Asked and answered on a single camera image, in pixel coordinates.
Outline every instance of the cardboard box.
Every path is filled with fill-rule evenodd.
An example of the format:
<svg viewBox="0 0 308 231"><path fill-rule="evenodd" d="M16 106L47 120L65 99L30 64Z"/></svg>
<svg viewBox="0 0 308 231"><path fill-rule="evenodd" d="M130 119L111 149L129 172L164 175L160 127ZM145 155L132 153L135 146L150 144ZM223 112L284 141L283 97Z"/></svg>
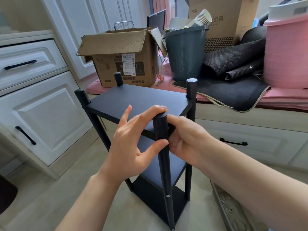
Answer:
<svg viewBox="0 0 308 231"><path fill-rule="evenodd" d="M213 22L206 33L205 52L235 45L252 28L259 0L188 0L189 18L203 9L210 12Z"/></svg>
<svg viewBox="0 0 308 231"><path fill-rule="evenodd" d="M159 73L157 46L165 57L157 27L124 29L85 35L77 55L92 57L103 87L116 85L115 72L121 72L125 84L152 86Z"/></svg>

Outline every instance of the person's left hand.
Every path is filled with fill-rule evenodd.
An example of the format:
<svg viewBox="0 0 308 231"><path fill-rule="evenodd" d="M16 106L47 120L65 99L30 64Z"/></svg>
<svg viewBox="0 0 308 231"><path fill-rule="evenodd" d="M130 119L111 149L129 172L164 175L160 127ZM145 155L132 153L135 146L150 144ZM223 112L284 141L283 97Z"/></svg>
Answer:
<svg viewBox="0 0 308 231"><path fill-rule="evenodd" d="M118 183L141 174L155 155L168 145L168 140L157 140L145 152L141 153L137 147L141 132L157 114L165 112L166 109L165 106L154 105L127 122L128 115L132 110L129 105L113 136L108 157L98 174Z"/></svg>

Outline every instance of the hand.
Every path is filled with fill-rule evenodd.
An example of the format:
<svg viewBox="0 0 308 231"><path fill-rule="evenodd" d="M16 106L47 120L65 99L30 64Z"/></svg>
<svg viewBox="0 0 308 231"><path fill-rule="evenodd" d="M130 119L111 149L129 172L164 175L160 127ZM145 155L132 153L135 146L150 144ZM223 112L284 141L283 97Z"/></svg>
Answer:
<svg viewBox="0 0 308 231"><path fill-rule="evenodd" d="M141 153L137 147L141 132L157 114L165 112L166 109L165 106L154 105L127 122L132 110L129 105L113 136L108 157L98 174L105 175L108 180L118 183L141 174L149 166L155 155L168 145L167 140L158 140Z"/></svg>
<svg viewBox="0 0 308 231"><path fill-rule="evenodd" d="M175 126L169 138L169 150L192 166L201 169L203 166L206 144L214 139L202 126L187 119L167 115L168 123Z"/></svg>

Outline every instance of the pink curtain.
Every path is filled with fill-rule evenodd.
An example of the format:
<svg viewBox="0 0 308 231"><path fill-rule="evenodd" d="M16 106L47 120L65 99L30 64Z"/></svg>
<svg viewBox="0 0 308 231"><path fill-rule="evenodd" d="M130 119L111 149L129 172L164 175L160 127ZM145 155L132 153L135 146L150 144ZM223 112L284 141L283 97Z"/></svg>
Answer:
<svg viewBox="0 0 308 231"><path fill-rule="evenodd" d="M166 9L165 28L169 26L171 19L171 5L170 0L153 0L154 13Z"/></svg>

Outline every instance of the beige floor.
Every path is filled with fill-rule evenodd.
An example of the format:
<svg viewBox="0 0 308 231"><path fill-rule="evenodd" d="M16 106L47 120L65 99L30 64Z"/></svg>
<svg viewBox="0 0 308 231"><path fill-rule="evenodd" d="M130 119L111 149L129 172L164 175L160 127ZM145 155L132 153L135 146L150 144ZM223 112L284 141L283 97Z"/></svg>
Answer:
<svg viewBox="0 0 308 231"><path fill-rule="evenodd" d="M106 148L97 139L58 181L29 165L20 168L9 178L19 188L19 193L13 204L0 215L0 231L54 230L89 177L98 171L106 155ZM293 171L287 173L308 183L306 174ZM191 200L185 207L176 230L225 231L209 179L195 168L192 174ZM183 176L184 174L177 183L182 190ZM267 229L256 218L249 217L259 227L259 231ZM169 228L122 183L103 230L167 231Z"/></svg>

